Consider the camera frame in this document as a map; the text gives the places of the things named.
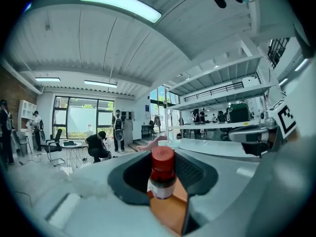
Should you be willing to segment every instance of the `white cabinet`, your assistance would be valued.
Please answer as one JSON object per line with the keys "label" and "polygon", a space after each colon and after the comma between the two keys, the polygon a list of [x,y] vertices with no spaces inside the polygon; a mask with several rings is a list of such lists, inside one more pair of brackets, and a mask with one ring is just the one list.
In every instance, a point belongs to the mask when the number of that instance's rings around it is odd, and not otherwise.
{"label": "white cabinet", "polygon": [[21,131],[22,119],[34,119],[34,111],[36,111],[36,105],[31,104],[28,101],[20,100],[19,113],[18,113],[18,131]]}

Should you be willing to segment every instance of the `cable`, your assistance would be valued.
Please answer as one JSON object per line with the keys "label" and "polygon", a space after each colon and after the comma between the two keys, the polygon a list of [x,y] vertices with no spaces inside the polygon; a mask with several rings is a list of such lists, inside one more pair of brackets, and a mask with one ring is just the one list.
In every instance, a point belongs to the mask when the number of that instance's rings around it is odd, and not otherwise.
{"label": "cable", "polygon": [[24,165],[27,164],[29,161],[33,161],[33,162],[35,162],[35,163],[39,163],[39,162],[41,162],[41,158],[39,159],[39,161],[27,160],[25,163],[23,163],[22,161],[19,161],[19,163],[21,164],[21,166],[24,166]]}
{"label": "cable", "polygon": [[29,199],[30,199],[30,205],[31,205],[31,207],[33,207],[32,199],[31,199],[31,196],[30,196],[29,194],[27,194],[27,193],[25,193],[25,192],[18,192],[18,191],[14,191],[14,192],[27,195],[27,196],[29,197]]}

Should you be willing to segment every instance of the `ceiling light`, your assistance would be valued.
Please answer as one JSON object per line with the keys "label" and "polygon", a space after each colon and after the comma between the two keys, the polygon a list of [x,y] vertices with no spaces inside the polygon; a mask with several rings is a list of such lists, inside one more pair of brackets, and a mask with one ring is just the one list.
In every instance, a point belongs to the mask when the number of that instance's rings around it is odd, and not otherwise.
{"label": "ceiling light", "polygon": [[115,6],[124,10],[128,10],[135,13],[152,23],[158,21],[161,18],[161,13],[155,9],[149,7],[148,5],[138,1],[138,0],[80,0],[80,1],[90,1],[90,2],[100,2]]}
{"label": "ceiling light", "polygon": [[298,65],[298,67],[295,69],[295,71],[299,71],[306,63],[307,63],[308,59],[305,59],[304,61],[301,62],[300,65]]}
{"label": "ceiling light", "polygon": [[60,81],[58,77],[35,77],[36,81]]}
{"label": "ceiling light", "polygon": [[284,84],[287,80],[288,80],[288,78],[285,78],[282,82],[279,83],[279,85],[281,86],[281,85]]}
{"label": "ceiling light", "polygon": [[28,6],[26,6],[25,10],[23,12],[26,12],[29,8],[31,8],[32,3],[30,3]]}
{"label": "ceiling light", "polygon": [[104,86],[104,87],[112,87],[112,88],[116,88],[118,85],[117,84],[113,84],[113,83],[106,83],[106,82],[99,82],[99,81],[87,81],[84,80],[85,84],[90,84],[90,85],[97,85],[97,86]]}

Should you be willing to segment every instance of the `black office chair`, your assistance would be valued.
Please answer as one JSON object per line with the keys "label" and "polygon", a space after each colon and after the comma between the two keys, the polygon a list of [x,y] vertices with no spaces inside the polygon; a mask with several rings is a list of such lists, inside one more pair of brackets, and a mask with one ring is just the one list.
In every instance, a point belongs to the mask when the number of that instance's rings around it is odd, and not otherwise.
{"label": "black office chair", "polygon": [[[225,115],[223,114],[223,112],[218,112],[218,122],[219,123],[224,123],[225,122]],[[220,131],[224,132],[224,134],[221,134],[221,140],[222,141],[226,141],[226,140],[229,140],[228,139],[228,134],[229,132],[231,131],[232,129],[229,127],[229,128],[220,128]]]}
{"label": "black office chair", "polygon": [[[62,151],[62,148],[59,145],[59,139],[60,139],[60,135],[61,135],[62,131],[63,131],[62,129],[58,129],[55,139],[46,140],[45,151],[47,152],[47,158],[54,165],[54,167],[56,167],[57,165],[64,164],[66,162],[63,158],[56,158],[56,159],[51,158],[51,153]],[[61,160],[62,162],[57,163],[57,164],[53,163],[54,161],[58,161],[58,160]]]}
{"label": "black office chair", "polygon": [[28,153],[28,151],[27,151],[27,146],[28,146],[28,145],[29,145],[31,154],[33,154],[33,153],[32,153],[32,149],[31,149],[31,146],[30,146],[30,142],[29,142],[29,137],[28,137],[28,136],[24,136],[24,137],[19,138],[19,136],[17,135],[16,131],[12,131],[12,136],[13,136],[14,140],[18,143],[19,149],[21,150],[21,153],[22,153],[22,156],[23,156],[23,157],[24,157],[24,152],[23,152],[22,145],[25,145],[26,154]]}

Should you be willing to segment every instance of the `window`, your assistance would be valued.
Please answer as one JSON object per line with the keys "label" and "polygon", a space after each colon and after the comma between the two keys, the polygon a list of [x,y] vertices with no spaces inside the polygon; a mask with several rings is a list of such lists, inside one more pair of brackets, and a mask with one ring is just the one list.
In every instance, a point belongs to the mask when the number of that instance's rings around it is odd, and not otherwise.
{"label": "window", "polygon": [[67,138],[87,138],[96,133],[97,99],[70,98]]}
{"label": "window", "polygon": [[172,104],[176,104],[177,100],[176,100],[177,95],[170,93],[170,98],[171,98],[171,103]]}
{"label": "window", "polygon": [[158,100],[157,99],[157,89],[154,89],[152,92],[150,92],[150,99],[151,100]]}
{"label": "window", "polygon": [[55,110],[54,124],[64,124],[66,125],[66,112],[64,110]]}
{"label": "window", "polygon": [[97,132],[105,131],[107,138],[113,136],[112,117],[114,102],[99,100],[97,113]]}
{"label": "window", "polygon": [[158,90],[158,100],[160,102],[164,102],[164,88],[163,88],[163,86],[159,86],[157,90]]}
{"label": "window", "polygon": [[99,112],[98,113],[98,120],[99,125],[111,125],[112,124],[112,116],[113,113],[111,112]]}
{"label": "window", "polygon": [[[167,97],[167,105],[168,106],[173,106],[179,103],[179,97],[178,95],[175,95],[171,92],[166,93]],[[151,119],[154,121],[154,118],[156,115],[160,117],[161,121],[161,130],[165,130],[165,124],[163,122],[164,120],[164,109],[163,109],[163,104],[164,104],[164,86],[160,86],[157,89],[153,90],[150,93],[150,100],[151,100]],[[180,118],[180,113],[173,111],[170,114],[170,111],[168,111],[168,125],[177,125],[178,124],[178,119]]]}
{"label": "window", "polygon": [[56,96],[52,134],[62,129],[62,139],[85,139],[105,131],[111,137],[113,109],[114,101]]}
{"label": "window", "polygon": [[58,129],[63,132],[61,139],[66,139],[67,106],[69,97],[55,97],[52,120],[52,134],[55,137]]}
{"label": "window", "polygon": [[54,108],[67,108],[68,106],[68,97],[56,97]]}
{"label": "window", "polygon": [[113,111],[114,102],[113,101],[103,101],[99,100],[98,110],[100,111]]}

